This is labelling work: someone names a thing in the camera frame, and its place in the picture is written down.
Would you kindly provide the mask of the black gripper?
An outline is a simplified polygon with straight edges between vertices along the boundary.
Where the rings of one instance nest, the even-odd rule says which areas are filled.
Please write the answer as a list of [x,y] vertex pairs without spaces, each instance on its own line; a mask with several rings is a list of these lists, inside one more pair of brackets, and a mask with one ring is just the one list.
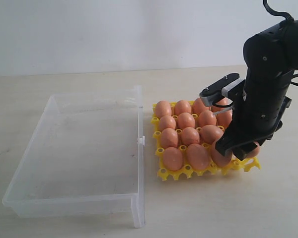
[[255,149],[255,142],[262,145],[272,138],[282,127],[281,118],[292,101],[286,96],[291,79],[291,74],[246,76],[242,93],[234,102],[232,121],[215,145],[221,155],[234,152],[243,160]]

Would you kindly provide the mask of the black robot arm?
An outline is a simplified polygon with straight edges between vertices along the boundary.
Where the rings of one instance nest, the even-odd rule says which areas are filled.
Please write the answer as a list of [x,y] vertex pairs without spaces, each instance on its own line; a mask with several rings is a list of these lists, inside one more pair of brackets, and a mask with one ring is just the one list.
[[233,151],[240,160],[283,125],[281,118],[291,104],[286,93],[298,77],[298,20],[282,21],[252,36],[244,44],[243,56],[246,79],[236,91],[230,86],[222,89],[233,102],[233,114],[216,143],[223,156]]

